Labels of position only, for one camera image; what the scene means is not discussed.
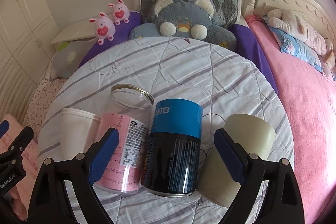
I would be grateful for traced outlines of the blue black metal can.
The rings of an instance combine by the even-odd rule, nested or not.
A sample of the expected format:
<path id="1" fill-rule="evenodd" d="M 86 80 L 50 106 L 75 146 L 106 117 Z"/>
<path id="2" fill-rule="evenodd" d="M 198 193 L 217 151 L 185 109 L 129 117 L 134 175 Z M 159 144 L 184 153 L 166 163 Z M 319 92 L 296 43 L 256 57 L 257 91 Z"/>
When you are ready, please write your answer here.
<path id="1" fill-rule="evenodd" d="M 195 192 L 202 116 L 193 101 L 171 98 L 156 104 L 141 178 L 148 192 L 163 197 Z"/>

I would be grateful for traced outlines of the pale green ceramic cup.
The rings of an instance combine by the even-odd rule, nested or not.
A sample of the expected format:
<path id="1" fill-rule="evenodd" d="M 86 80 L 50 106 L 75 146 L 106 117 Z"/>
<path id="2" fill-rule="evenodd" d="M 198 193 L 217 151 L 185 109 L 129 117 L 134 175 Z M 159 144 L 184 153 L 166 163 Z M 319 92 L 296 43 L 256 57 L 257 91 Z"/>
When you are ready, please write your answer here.
<path id="1" fill-rule="evenodd" d="M 256 153 L 263 160 L 268 158 L 276 133 L 264 120 L 233 114 L 227 118 L 224 129 L 247 153 Z M 239 189 L 240 184 L 232 180 L 217 149 L 211 149 L 197 182 L 198 192 L 217 205 L 229 207 Z"/>

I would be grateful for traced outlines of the pink floral blanket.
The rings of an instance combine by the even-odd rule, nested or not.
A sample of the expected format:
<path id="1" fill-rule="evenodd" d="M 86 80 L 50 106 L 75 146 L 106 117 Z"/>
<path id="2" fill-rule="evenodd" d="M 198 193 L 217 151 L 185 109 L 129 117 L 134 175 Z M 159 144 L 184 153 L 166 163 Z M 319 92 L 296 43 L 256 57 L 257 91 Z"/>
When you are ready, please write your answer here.
<path id="1" fill-rule="evenodd" d="M 6 114 L 3 120 L 10 124 L 9 130 L 1 137 L 1 154 L 9 149 L 10 144 L 24 129 L 10 114 Z M 32 140 L 22 153 L 23 168 L 26 176 L 16 184 L 6 195 L 1 196 L 1 223 L 8 220 L 9 223 L 26 223 L 30 198 L 37 178 L 37 144 Z"/>

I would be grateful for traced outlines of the pink labelled glass jar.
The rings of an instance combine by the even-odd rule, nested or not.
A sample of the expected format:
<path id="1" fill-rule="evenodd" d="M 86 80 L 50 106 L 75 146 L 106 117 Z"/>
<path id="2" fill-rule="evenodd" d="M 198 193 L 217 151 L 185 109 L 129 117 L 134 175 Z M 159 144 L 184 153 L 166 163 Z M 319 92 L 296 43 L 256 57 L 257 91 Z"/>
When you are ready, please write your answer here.
<path id="1" fill-rule="evenodd" d="M 111 88 L 96 140 L 109 128 L 115 128 L 119 142 L 95 187 L 115 194 L 138 192 L 153 105 L 153 96 L 143 88 L 131 84 Z"/>

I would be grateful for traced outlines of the heart pattern bed sheet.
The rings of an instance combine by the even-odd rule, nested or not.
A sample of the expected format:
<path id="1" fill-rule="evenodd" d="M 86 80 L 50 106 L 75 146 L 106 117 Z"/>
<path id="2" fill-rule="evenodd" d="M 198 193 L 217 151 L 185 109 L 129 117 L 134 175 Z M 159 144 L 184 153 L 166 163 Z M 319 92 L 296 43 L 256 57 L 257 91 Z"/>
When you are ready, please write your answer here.
<path id="1" fill-rule="evenodd" d="M 33 92 L 31 97 L 25 118 L 23 120 L 23 126 L 29 126 L 34 131 L 34 141 L 38 143 L 39 134 L 45 121 L 47 112 L 56 98 L 58 92 L 65 84 L 67 79 L 55 78 L 53 74 L 52 61 L 50 61 L 47 70 L 38 84 L 37 89 Z"/>

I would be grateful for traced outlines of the grey sun pattern pillow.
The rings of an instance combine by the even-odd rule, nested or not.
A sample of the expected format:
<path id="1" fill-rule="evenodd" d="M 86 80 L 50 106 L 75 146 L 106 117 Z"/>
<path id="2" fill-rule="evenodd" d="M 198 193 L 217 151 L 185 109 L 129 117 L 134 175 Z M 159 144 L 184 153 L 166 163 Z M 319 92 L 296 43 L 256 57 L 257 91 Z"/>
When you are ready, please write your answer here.
<path id="1" fill-rule="evenodd" d="M 86 41 L 63 42 L 52 57 L 50 79 L 68 79 L 79 65 L 97 39 Z"/>

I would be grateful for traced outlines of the pink fleece blanket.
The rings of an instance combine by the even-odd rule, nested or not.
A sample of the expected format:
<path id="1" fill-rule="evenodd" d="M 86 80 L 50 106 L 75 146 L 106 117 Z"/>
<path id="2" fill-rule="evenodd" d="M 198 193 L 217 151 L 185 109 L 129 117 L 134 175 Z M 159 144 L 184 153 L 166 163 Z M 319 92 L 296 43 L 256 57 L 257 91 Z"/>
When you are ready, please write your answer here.
<path id="1" fill-rule="evenodd" d="M 315 223 L 335 196 L 335 81 L 297 57 L 256 15 L 246 17 L 272 71 L 294 141 L 294 172 L 305 222 Z"/>

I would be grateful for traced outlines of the cream wardrobe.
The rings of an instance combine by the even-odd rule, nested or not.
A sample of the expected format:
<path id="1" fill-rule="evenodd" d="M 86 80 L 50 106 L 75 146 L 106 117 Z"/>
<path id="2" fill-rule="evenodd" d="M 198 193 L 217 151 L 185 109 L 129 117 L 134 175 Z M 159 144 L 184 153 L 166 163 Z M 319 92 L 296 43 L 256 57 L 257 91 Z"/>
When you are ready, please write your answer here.
<path id="1" fill-rule="evenodd" d="M 1 116 L 22 123 L 55 53 L 59 28 L 46 0 L 1 0 Z"/>

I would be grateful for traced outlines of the pink bunny plush left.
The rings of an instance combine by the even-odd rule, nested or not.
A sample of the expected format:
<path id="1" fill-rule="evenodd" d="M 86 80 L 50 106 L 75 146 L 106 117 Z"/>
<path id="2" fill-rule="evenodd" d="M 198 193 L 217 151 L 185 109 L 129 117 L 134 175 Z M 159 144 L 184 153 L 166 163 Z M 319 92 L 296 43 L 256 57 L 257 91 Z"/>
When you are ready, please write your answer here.
<path id="1" fill-rule="evenodd" d="M 95 36 L 97 38 L 98 45 L 103 45 L 105 39 L 110 42 L 114 40 L 114 34 L 116 33 L 116 27 L 114 23 L 108 18 L 104 12 L 98 13 L 100 18 L 90 18 L 89 22 L 95 24 Z"/>

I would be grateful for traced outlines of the pink bunny plush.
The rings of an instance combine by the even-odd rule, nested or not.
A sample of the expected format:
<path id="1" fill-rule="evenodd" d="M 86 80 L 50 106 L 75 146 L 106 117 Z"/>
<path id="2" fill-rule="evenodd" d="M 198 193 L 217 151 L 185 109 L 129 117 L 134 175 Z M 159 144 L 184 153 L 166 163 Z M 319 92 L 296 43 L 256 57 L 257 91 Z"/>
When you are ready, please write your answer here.
<path id="1" fill-rule="evenodd" d="M 123 0 L 117 0 L 116 4 L 109 3 L 108 7 L 112 8 L 112 21 L 116 26 L 121 22 L 129 23 L 130 11 Z"/>
<path id="2" fill-rule="evenodd" d="M 89 22 L 95 24 L 95 36 L 97 38 L 98 45 L 103 45 L 105 39 L 110 42 L 114 40 L 114 34 L 116 33 L 116 27 L 114 23 L 108 18 L 104 12 L 98 13 L 100 18 L 90 18 Z"/>

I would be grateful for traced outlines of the blue cartoon pillow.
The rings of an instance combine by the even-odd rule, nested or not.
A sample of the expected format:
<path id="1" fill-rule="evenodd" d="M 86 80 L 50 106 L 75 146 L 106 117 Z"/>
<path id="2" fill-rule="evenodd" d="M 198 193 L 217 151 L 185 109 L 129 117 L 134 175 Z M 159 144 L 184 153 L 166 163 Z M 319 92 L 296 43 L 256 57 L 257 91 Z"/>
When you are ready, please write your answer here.
<path id="1" fill-rule="evenodd" d="M 280 46 L 280 51 L 282 53 L 287 53 L 293 57 L 296 57 L 306 63 L 310 64 L 319 72 L 323 72 L 321 61 L 317 55 L 317 53 L 308 47 L 304 42 L 295 39 L 294 37 L 288 35 L 284 31 L 271 27 L 269 25 L 268 16 L 264 15 L 263 18 L 270 32 L 278 42 Z"/>

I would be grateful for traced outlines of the pink bunny plush right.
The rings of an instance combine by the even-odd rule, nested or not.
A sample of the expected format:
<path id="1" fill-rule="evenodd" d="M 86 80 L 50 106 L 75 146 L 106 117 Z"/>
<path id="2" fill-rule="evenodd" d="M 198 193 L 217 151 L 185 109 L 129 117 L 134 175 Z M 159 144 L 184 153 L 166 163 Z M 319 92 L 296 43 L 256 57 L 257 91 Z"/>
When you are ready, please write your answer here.
<path id="1" fill-rule="evenodd" d="M 112 8 L 112 21 L 116 26 L 121 22 L 129 23 L 130 11 L 123 0 L 117 0 L 116 4 L 109 3 L 108 7 Z"/>

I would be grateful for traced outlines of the white pink plush animal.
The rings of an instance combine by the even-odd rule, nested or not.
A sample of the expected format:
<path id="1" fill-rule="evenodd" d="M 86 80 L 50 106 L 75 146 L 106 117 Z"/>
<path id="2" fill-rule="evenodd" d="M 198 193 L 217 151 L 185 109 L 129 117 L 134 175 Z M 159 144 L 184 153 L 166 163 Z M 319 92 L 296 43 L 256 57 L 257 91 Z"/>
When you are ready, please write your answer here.
<path id="1" fill-rule="evenodd" d="M 335 68 L 334 46 L 298 13 L 288 9 L 274 9 L 267 14 L 271 27 L 278 28 L 304 42 L 320 55 L 329 69 Z"/>

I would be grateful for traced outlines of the grey cat plush cushion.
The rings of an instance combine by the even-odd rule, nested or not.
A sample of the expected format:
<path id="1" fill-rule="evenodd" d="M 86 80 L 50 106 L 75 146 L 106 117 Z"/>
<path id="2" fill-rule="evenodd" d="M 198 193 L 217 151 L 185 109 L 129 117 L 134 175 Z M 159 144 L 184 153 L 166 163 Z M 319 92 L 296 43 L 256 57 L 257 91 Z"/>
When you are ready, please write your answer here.
<path id="1" fill-rule="evenodd" d="M 237 51 L 235 35 L 218 24 L 212 0 L 156 0 L 149 22 L 133 28 L 129 39 L 179 37 L 200 40 Z"/>

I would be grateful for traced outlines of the cream wooden headboard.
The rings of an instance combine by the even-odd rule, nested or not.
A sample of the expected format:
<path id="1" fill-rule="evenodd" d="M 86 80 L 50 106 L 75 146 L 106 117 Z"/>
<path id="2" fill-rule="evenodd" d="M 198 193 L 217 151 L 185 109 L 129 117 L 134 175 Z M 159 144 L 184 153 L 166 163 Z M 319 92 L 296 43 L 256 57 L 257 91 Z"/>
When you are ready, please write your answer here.
<path id="1" fill-rule="evenodd" d="M 314 0 L 245 0 L 241 8 L 244 17 L 256 14 L 259 17 L 273 9 L 289 9 L 299 12 L 324 38 L 335 44 L 335 23 L 321 5 Z"/>

